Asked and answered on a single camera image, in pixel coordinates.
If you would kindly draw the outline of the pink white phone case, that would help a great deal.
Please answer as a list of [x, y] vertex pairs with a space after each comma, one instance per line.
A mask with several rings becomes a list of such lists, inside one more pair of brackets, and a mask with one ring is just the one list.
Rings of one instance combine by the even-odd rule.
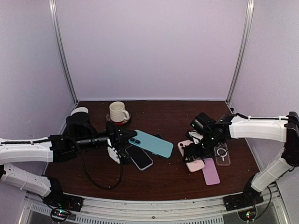
[[197, 172], [205, 167], [205, 164], [202, 159], [194, 158], [192, 155], [187, 155], [187, 146], [190, 145], [192, 141], [184, 140], [178, 143], [178, 150], [183, 157], [183, 162], [187, 166], [188, 170], [191, 173]]

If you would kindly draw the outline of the black phone white case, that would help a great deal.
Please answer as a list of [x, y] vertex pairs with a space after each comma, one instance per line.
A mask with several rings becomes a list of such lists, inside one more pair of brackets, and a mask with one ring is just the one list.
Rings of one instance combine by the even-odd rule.
[[135, 132], [137, 135], [129, 139], [130, 144], [149, 151], [152, 154], [170, 158], [173, 150], [173, 144], [171, 142], [140, 130], [135, 130]]
[[144, 171], [154, 164], [148, 154], [137, 146], [131, 145], [125, 151], [140, 171]]

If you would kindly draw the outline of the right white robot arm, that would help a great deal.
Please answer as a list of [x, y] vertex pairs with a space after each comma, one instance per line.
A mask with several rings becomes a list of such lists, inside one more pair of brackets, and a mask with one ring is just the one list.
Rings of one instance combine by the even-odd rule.
[[289, 112], [286, 116], [251, 117], [239, 113], [223, 115], [214, 120], [204, 112], [199, 113], [190, 123], [202, 136], [197, 143], [184, 148], [183, 161], [209, 157], [219, 143], [230, 139], [266, 139], [284, 143], [283, 151], [267, 168], [258, 172], [248, 181], [240, 194], [240, 203], [251, 205], [260, 193], [287, 171], [299, 165], [299, 116]]

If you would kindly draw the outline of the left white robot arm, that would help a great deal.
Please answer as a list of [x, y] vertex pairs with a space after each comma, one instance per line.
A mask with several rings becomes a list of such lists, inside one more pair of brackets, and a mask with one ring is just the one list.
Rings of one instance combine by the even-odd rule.
[[107, 122], [98, 132], [86, 112], [75, 112], [66, 118], [66, 133], [33, 140], [0, 140], [0, 181], [49, 198], [57, 207], [67, 203], [60, 182], [56, 178], [36, 176], [13, 166], [17, 162], [67, 162], [82, 157], [84, 151], [106, 147], [110, 157], [121, 164], [128, 160], [121, 147], [135, 137], [135, 131], [119, 128]]

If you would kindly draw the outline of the cream ceramic mug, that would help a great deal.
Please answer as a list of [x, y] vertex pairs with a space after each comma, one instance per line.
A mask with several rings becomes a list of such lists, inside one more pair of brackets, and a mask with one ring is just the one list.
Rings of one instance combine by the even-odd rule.
[[126, 110], [125, 104], [121, 101], [112, 102], [109, 105], [110, 119], [113, 122], [122, 122], [130, 119], [130, 114]]

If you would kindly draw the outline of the red coaster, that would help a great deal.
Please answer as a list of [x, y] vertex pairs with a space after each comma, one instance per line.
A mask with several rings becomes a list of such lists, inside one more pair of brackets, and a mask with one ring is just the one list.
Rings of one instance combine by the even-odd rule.
[[111, 120], [109, 113], [106, 115], [106, 122], [110, 124], [114, 124], [115, 126], [122, 126], [125, 125], [126, 123], [130, 123], [130, 121], [131, 121], [131, 117], [129, 119], [124, 119], [123, 121], [116, 122]]

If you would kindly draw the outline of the white small bowl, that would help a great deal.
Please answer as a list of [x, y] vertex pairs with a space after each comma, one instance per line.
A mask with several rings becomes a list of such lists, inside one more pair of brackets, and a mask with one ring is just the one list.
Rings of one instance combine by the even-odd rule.
[[77, 107], [76, 109], [72, 110], [72, 112], [70, 113], [70, 115], [72, 116], [73, 114], [76, 114], [78, 112], [89, 113], [89, 110], [86, 107]]

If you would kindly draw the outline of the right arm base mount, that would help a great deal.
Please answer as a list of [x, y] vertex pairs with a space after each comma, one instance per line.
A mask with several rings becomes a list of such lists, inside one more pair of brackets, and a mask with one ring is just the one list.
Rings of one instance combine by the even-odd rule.
[[263, 203], [261, 192], [251, 187], [253, 176], [246, 183], [243, 192], [235, 195], [228, 195], [223, 198], [226, 211], [238, 210], [238, 216], [242, 221], [250, 222], [257, 218], [256, 205]]

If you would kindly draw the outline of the front aluminium rail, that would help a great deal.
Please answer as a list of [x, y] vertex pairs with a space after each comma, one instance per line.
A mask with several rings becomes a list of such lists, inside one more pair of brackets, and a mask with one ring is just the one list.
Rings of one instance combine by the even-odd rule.
[[[257, 216], [252, 222], [243, 221], [239, 213], [228, 211], [223, 196], [171, 201], [128, 201], [83, 197], [80, 212], [71, 212], [63, 224], [291, 224], [279, 190], [271, 186], [262, 193], [264, 202], [253, 206]], [[17, 224], [55, 224], [50, 208], [38, 196], [27, 193]]]

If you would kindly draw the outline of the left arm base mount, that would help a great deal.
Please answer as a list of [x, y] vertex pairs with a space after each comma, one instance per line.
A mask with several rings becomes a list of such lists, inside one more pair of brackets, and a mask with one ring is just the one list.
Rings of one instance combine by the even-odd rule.
[[50, 193], [42, 196], [43, 203], [51, 208], [51, 218], [57, 220], [62, 218], [65, 221], [72, 211], [80, 212], [84, 199], [79, 196], [65, 194], [58, 179], [42, 176], [43, 180], [50, 182]]

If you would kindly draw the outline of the left aluminium frame post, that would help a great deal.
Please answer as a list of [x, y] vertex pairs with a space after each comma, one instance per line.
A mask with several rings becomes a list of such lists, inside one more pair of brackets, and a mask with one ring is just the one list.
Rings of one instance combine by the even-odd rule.
[[55, 36], [57, 40], [57, 47], [58, 47], [58, 52], [59, 52], [59, 58], [61, 61], [64, 77], [66, 79], [67, 87], [69, 89], [69, 92], [71, 94], [71, 98], [74, 102], [75, 105], [78, 104], [78, 98], [75, 93], [74, 85], [71, 80], [71, 75], [69, 71], [69, 67], [67, 64], [66, 60], [66, 55], [64, 51], [64, 46], [63, 46], [63, 40], [61, 36], [61, 31], [60, 31], [60, 26], [59, 26], [59, 19], [58, 19], [58, 13], [57, 13], [57, 4], [55, 0], [49, 0], [49, 7], [50, 7], [50, 14], [53, 22], [53, 28], [55, 31]]

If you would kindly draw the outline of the aluminium frame post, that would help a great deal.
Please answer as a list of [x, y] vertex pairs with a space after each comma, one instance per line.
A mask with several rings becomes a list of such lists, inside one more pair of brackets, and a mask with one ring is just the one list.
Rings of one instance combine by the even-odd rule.
[[50, 7], [50, 14], [53, 22], [53, 28], [55, 31], [55, 36], [57, 40], [57, 47], [58, 47], [58, 52], [59, 52], [59, 58], [61, 61], [64, 77], [66, 79], [67, 87], [69, 89], [69, 92], [71, 94], [71, 98], [74, 102], [75, 105], [78, 104], [78, 98], [75, 93], [74, 85], [71, 80], [71, 75], [69, 71], [69, 67], [67, 64], [66, 60], [66, 55], [64, 51], [64, 46], [63, 46], [63, 40], [61, 36], [61, 31], [60, 31], [60, 26], [59, 26], [59, 19], [58, 19], [58, 13], [57, 13], [57, 4], [55, 0], [49, 0], [49, 7]]
[[248, 45], [249, 41], [249, 36], [251, 32], [251, 27], [252, 27], [252, 21], [253, 21], [253, 16], [254, 16], [254, 6], [255, 6], [255, 1], [254, 0], [248, 0], [247, 1], [247, 9], [246, 9], [246, 14], [245, 14], [245, 20], [244, 20], [244, 26], [243, 26], [243, 33], [242, 33], [242, 38], [241, 38], [241, 44], [240, 44], [240, 49], [237, 57], [237, 62], [235, 65], [234, 69], [234, 74], [232, 78], [232, 82], [228, 91], [228, 96], [226, 99], [227, 105], [232, 104], [232, 99], [233, 99], [233, 94], [237, 86], [237, 81], [242, 69], [242, 63], [245, 57], [245, 51], [246, 47]]

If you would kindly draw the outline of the right aluminium frame post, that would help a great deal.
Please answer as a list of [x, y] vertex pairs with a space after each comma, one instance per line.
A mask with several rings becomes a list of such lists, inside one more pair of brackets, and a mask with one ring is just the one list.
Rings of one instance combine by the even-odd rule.
[[241, 38], [241, 44], [240, 44], [240, 49], [237, 57], [237, 62], [235, 65], [234, 69], [234, 74], [232, 78], [232, 82], [228, 91], [228, 96], [226, 99], [227, 105], [232, 104], [232, 99], [233, 99], [233, 94], [237, 86], [237, 81], [242, 69], [242, 63], [245, 57], [245, 51], [246, 47], [248, 45], [249, 41], [249, 36], [251, 32], [251, 27], [252, 27], [252, 21], [253, 21], [253, 16], [254, 16], [254, 6], [255, 6], [255, 1], [254, 0], [248, 0], [247, 1], [247, 9], [246, 9], [246, 14], [245, 14], [245, 20], [244, 20], [244, 26], [243, 26], [243, 33], [242, 33], [242, 38]]

